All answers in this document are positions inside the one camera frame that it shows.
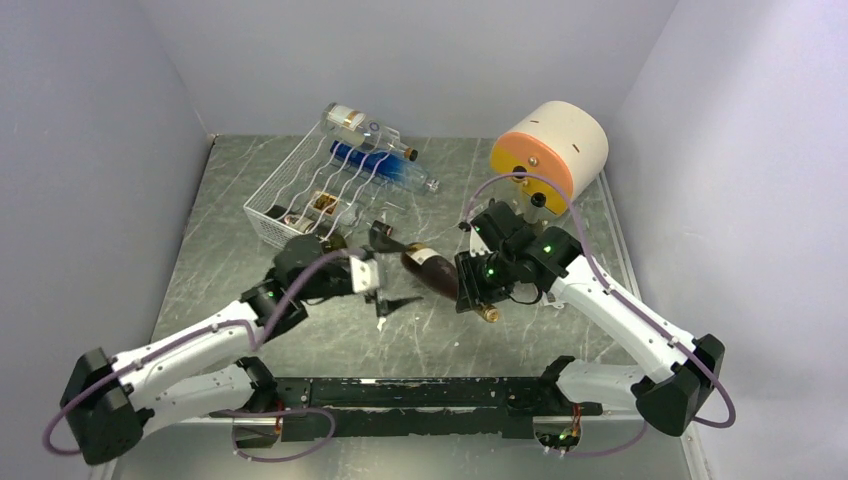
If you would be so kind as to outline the brown bottle gold foil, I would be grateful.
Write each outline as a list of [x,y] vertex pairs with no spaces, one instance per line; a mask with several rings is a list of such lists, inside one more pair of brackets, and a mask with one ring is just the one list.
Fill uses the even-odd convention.
[[403,267],[430,290],[453,303],[457,314],[474,312],[488,323],[497,322],[501,315],[497,307],[479,298],[471,264],[453,260],[424,243],[412,243],[400,254]]

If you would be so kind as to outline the clear bottle white gold label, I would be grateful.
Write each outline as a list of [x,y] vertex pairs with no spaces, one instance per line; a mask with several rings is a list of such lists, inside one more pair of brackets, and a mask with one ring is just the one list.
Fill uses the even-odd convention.
[[525,171],[514,172],[511,181],[514,183],[514,199],[517,202],[521,202],[524,199],[526,194],[525,189],[528,186],[528,178],[525,176]]

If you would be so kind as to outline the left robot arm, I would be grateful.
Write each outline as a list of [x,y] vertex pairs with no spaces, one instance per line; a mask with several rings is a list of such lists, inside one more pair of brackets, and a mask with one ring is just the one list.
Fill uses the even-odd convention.
[[42,434],[44,448],[95,466],[187,418],[226,410],[268,413],[277,384],[255,352],[305,320],[308,300],[360,295],[379,317],[409,304],[382,297],[387,280],[379,261],[408,249],[380,225],[362,247],[325,249],[310,234],[288,240],[260,282],[208,318],[116,355],[101,348],[82,354],[60,411]]

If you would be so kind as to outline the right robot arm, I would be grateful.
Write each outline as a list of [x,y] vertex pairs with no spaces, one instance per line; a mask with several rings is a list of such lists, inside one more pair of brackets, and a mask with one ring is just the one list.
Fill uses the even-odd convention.
[[575,403],[635,409],[654,429],[679,437],[718,386],[725,346],[663,319],[627,291],[566,230],[535,232],[508,204],[491,203],[460,223],[469,247],[459,252],[457,312],[507,299],[518,284],[535,287],[546,306],[571,306],[633,359],[631,366],[568,360],[539,391],[550,413]]

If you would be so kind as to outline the dark green bottle black neck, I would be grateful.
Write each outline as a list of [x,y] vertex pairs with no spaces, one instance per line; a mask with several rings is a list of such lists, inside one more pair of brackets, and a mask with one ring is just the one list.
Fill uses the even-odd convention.
[[312,235],[319,240],[324,252],[348,247],[342,234],[338,231],[331,232],[329,225],[318,222],[305,213],[274,205],[263,215],[268,218],[263,224],[265,239],[274,246],[283,247],[296,236]]

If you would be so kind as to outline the blue clear bottle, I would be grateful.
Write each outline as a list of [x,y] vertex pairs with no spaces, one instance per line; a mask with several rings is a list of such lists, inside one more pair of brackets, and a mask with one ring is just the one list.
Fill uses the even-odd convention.
[[353,147],[334,141],[330,146],[333,157],[356,175],[365,179],[393,184],[417,193],[435,193],[440,181],[416,162],[387,151],[364,153]]

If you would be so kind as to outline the clear bottle on rack top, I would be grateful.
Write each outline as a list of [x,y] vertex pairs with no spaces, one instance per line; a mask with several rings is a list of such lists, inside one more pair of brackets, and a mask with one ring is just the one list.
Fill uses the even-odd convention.
[[388,151],[416,161],[418,151],[401,140],[400,133],[375,117],[331,102],[322,112],[321,131],[365,153]]

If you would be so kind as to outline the white paper label sheet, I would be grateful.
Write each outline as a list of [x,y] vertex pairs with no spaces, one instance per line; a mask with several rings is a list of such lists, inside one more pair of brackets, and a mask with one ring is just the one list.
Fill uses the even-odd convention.
[[543,299],[542,299],[542,303],[543,303],[543,305],[544,305],[544,306],[550,306],[550,307],[553,307],[553,308],[555,308],[555,309],[561,309],[561,308],[563,307],[562,303],[561,303],[561,302],[559,302],[559,301],[556,299],[556,297],[555,297],[555,296],[550,295],[550,294],[546,294],[546,295],[543,297]]

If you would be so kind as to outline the cream orange yellow cylinder box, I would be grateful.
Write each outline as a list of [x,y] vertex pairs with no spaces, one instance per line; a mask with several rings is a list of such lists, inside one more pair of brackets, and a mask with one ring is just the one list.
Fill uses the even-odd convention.
[[600,174],[609,142],[600,123],[571,103],[543,103],[494,143],[490,167],[498,174],[528,171],[576,199]]

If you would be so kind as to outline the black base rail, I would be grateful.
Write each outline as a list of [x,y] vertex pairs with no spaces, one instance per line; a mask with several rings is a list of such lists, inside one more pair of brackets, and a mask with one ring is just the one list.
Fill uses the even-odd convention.
[[599,416],[598,403],[574,405],[537,377],[412,379],[278,377],[242,405],[252,413],[287,412],[285,441],[498,434],[532,439],[545,418]]

